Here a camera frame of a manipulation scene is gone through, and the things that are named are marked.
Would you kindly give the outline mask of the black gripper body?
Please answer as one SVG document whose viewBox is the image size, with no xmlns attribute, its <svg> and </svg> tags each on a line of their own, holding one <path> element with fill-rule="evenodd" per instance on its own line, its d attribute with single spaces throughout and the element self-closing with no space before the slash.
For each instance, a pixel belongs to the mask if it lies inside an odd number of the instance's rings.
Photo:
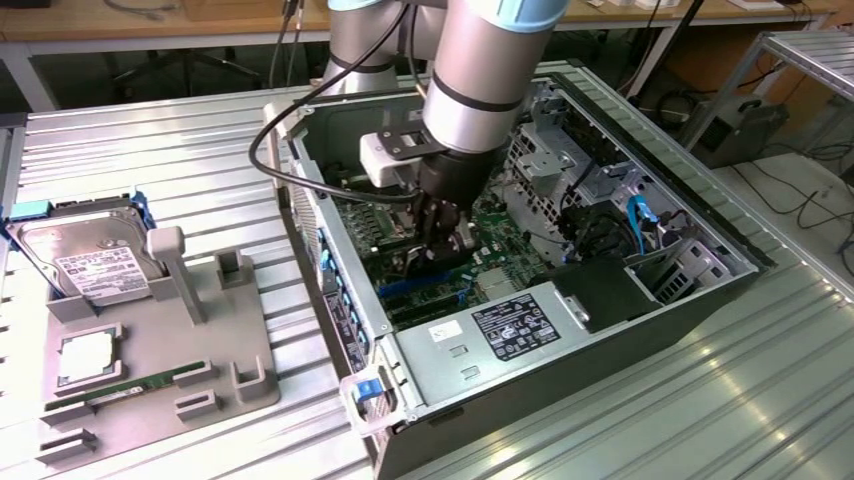
<svg viewBox="0 0 854 480">
<path fill-rule="evenodd" d="M 468 154 L 456 150 L 424 157 L 418 182 L 426 194 L 438 200 L 472 208 L 489 183 L 496 152 Z"/>
</svg>

